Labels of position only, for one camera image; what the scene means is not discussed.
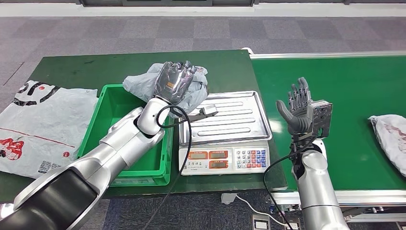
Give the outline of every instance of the red digital display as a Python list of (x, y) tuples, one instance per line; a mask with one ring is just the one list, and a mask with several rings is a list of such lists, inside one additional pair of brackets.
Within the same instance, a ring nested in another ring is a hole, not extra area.
[(218, 150), (209, 152), (210, 159), (226, 159), (228, 157), (227, 150)]
[(226, 169), (228, 168), (228, 161), (210, 161), (210, 169)]
[(190, 159), (190, 160), (207, 159), (207, 152), (206, 151), (189, 152), (188, 159)]

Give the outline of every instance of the printed plastic bag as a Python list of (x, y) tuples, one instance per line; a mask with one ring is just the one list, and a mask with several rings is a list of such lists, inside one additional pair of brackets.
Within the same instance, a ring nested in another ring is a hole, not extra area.
[[(148, 102), (153, 96), (154, 85), (162, 67), (163, 64), (155, 63), (144, 74), (126, 77), (123, 81), (124, 89), (144, 102)], [(184, 109), (187, 114), (191, 113), (207, 98), (206, 74), (207, 70), (205, 68), (197, 67), (197, 70), (193, 75), (193, 81), (189, 86), (189, 90), (186, 92), (183, 100), (177, 104), (177, 106)], [(172, 113), (169, 113), (169, 115), (173, 118), (178, 117)]]
[(368, 119), (383, 151), (406, 177), (406, 119), (399, 115), (371, 116)]
[(38, 178), (77, 158), (97, 90), (28, 81), (0, 114), (0, 171)]

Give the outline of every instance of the digital weighing scale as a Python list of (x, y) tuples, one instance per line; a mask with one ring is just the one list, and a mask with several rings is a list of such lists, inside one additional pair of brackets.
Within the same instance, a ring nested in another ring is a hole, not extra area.
[[(190, 115), (214, 105), (215, 116), (191, 123), (192, 148), (182, 175), (262, 173), (270, 165), (271, 127), (255, 91), (210, 94)], [(179, 170), (189, 127), (179, 125)]]

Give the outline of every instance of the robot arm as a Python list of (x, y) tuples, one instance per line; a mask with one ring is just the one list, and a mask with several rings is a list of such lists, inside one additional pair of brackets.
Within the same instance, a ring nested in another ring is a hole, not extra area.
[(288, 93), (290, 109), (282, 101), (276, 105), (288, 123), (292, 152), (312, 141), (291, 158), (304, 224), (311, 230), (348, 230), (328, 175), (326, 149), (321, 140), (329, 134), (332, 104), (312, 101), (306, 80), (300, 78), (298, 83), (299, 89), (292, 84), (293, 92)]
[[(14, 200), (14, 212), (0, 221), (0, 229), (80, 229), (118, 174), (162, 140), (158, 113), (183, 99), (193, 72), (188, 61), (166, 62), (145, 109), (136, 108), (119, 120), (84, 157), (50, 170), (22, 190)], [(159, 114), (160, 124), (168, 113), (169, 108)]]

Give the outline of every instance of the white wall base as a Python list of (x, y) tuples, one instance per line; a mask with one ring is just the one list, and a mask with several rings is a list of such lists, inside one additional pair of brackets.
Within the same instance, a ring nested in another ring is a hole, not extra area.
[(83, 7), (74, 3), (0, 3), (0, 17), (25, 16), (406, 17), (406, 4), (261, 3), (253, 7)]

